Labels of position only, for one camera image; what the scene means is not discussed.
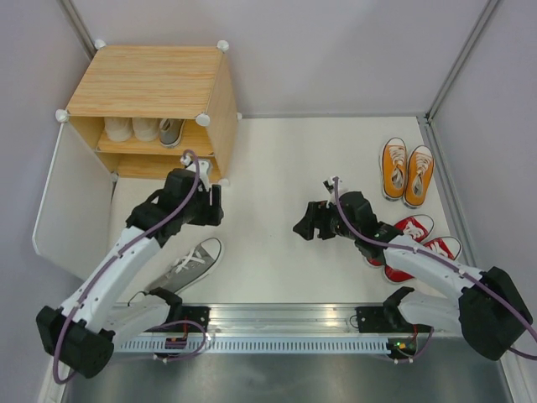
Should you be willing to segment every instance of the wooden shelf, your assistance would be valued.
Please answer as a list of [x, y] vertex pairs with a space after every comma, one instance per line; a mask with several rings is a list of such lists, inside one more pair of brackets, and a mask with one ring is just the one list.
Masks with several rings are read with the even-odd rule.
[[[100, 49], [75, 90], [70, 122], [111, 171], [164, 179], [186, 149], [211, 158], [215, 181], [227, 174], [237, 133], [237, 105], [227, 56], [216, 46], [113, 46]], [[196, 117], [204, 113], [210, 124]], [[183, 139], [166, 149], [156, 139], [111, 141], [104, 119], [185, 119]]]
[[206, 111], [222, 59], [215, 46], [100, 49], [67, 110], [73, 116], [193, 119]]
[[213, 149], [206, 128], [194, 120], [187, 120], [183, 128], [183, 139], [173, 149], [160, 145], [159, 139], [140, 141], [134, 136], [127, 141], [111, 141], [103, 130], [97, 143], [96, 151], [109, 154], [153, 154], [153, 155], [182, 155], [186, 149], [192, 149], [200, 157], [213, 155]]
[[[211, 182], [218, 182], [222, 175], [214, 158], [212, 162], [212, 172], [209, 176]], [[166, 179], [166, 176], [174, 168], [182, 168], [180, 157], [175, 155], [140, 155], [125, 154], [121, 156], [117, 173], [124, 178], [142, 179]]]

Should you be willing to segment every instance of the white cable clip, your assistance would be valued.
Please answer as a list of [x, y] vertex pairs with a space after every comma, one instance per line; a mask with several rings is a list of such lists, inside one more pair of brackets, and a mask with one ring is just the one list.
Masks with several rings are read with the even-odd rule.
[[184, 155], [181, 157], [181, 164], [188, 166], [192, 163], [192, 158], [189, 155]]

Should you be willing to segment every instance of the white floor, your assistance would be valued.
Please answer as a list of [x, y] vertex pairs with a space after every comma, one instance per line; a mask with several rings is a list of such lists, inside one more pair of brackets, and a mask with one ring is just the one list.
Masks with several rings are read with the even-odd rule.
[[[174, 258], [205, 238], [225, 244], [222, 264], [185, 290], [186, 303], [381, 302], [399, 287], [382, 270], [365, 265], [352, 241], [306, 242], [292, 232], [310, 201], [326, 200], [322, 182], [339, 175], [349, 190], [362, 191], [379, 220], [396, 223], [416, 213], [435, 220], [433, 236], [448, 235], [436, 184], [419, 210], [383, 199], [378, 153], [400, 137], [409, 152], [422, 138], [415, 118], [244, 119], [222, 192], [224, 219], [218, 228], [184, 226], [135, 278], [128, 300], [163, 273]], [[112, 202], [110, 243], [130, 211], [163, 181], [120, 179]], [[405, 285], [430, 289], [412, 280]]]

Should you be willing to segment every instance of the yellow sneaker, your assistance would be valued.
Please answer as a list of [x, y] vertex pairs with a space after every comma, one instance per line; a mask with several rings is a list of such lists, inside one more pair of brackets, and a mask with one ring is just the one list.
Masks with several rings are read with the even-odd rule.
[[410, 208], [423, 204], [434, 169], [435, 159], [430, 149], [424, 145], [415, 149], [409, 160], [409, 183], [404, 192], [404, 204]]
[[399, 138], [388, 140], [380, 156], [383, 176], [383, 195], [394, 201], [404, 194], [406, 182], [406, 146]]

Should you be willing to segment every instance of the white rubber toe cap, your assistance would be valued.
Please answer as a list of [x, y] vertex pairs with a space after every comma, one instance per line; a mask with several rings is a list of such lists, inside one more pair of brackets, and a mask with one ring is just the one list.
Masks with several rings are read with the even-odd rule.
[[455, 259], [461, 253], [462, 245], [457, 238], [453, 237], [442, 237], [442, 241], [446, 244], [447, 248], [450, 250], [451, 254], [455, 256]]
[[399, 137], [394, 137], [393, 139], [388, 140], [386, 145], [400, 145], [401, 147], [405, 147], [404, 141]]
[[417, 214], [414, 216], [414, 219], [419, 222], [420, 225], [425, 228], [428, 233], [430, 233], [435, 226], [435, 222], [433, 221], [433, 219], [426, 214]]
[[429, 147], [426, 147], [424, 145], [421, 145], [420, 147], [416, 148], [414, 150], [415, 153], [420, 153], [420, 154], [425, 154], [429, 157], [432, 157], [433, 156], [433, 153], [431, 153]]
[[209, 238], [201, 243], [201, 247], [214, 259], [217, 260], [223, 250], [222, 242], [217, 238]]

